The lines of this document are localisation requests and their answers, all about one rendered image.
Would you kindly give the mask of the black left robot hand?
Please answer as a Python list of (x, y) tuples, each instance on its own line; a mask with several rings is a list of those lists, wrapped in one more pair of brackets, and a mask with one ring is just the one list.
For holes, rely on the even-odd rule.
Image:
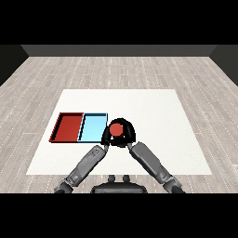
[(111, 144), (112, 134), (110, 133), (110, 127), (106, 126), (101, 137), (101, 145), (109, 146)]

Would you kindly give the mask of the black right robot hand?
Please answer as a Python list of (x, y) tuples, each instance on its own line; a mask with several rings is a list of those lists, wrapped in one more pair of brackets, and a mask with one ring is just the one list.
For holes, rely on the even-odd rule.
[(117, 118), (111, 121), (110, 125), (114, 123), (121, 124), (123, 126), (123, 136), (120, 138), (111, 137), (111, 145), (118, 147), (125, 147), (128, 143), (136, 141), (136, 132), (134, 127), (125, 118)]

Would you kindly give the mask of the red can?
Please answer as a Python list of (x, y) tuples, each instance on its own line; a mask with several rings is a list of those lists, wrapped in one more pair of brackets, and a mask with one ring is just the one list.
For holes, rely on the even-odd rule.
[(123, 126), (118, 123), (114, 123), (110, 126), (110, 133), (115, 138), (120, 138), (123, 136)]

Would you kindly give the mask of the light blue shallow open box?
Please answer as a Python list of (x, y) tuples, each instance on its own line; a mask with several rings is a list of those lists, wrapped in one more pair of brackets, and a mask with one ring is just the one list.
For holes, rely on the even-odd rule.
[(86, 112), (80, 125), (77, 141), (79, 143), (100, 143), (107, 121), (108, 114), (105, 112)]

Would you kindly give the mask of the red shallow open box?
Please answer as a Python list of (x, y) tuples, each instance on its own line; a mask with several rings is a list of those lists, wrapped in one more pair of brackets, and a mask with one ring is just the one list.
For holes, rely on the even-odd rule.
[(49, 138), (51, 143), (77, 143), (82, 112), (61, 112)]

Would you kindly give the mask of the dark grey robot body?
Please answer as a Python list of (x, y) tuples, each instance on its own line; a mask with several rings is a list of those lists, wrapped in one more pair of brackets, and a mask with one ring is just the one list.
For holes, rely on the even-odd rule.
[(147, 193), (144, 186), (132, 183), (129, 175), (123, 175), (122, 182), (115, 181), (115, 175), (109, 175), (108, 181), (94, 186), (91, 193)]

